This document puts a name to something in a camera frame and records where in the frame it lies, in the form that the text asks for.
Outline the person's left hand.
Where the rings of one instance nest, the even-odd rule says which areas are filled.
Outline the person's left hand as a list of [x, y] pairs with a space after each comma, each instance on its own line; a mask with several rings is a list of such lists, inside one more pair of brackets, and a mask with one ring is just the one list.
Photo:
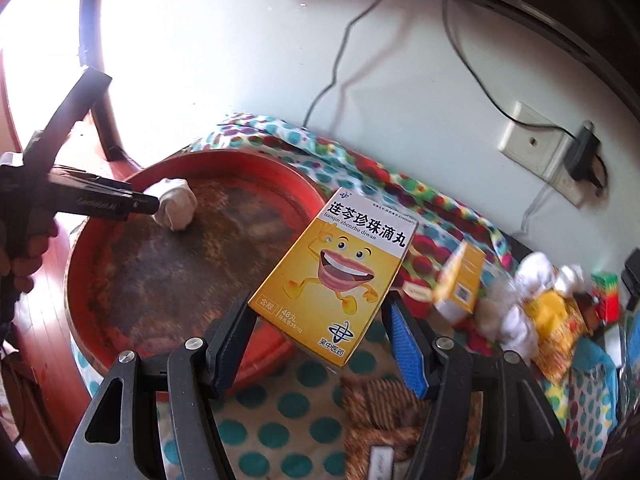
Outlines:
[[1, 276], [7, 278], [13, 275], [13, 285], [21, 294], [28, 294], [34, 288], [32, 276], [41, 268], [43, 255], [47, 252], [50, 239], [58, 236], [58, 224], [54, 219], [44, 234], [32, 236], [27, 242], [26, 254], [10, 258], [1, 249]]

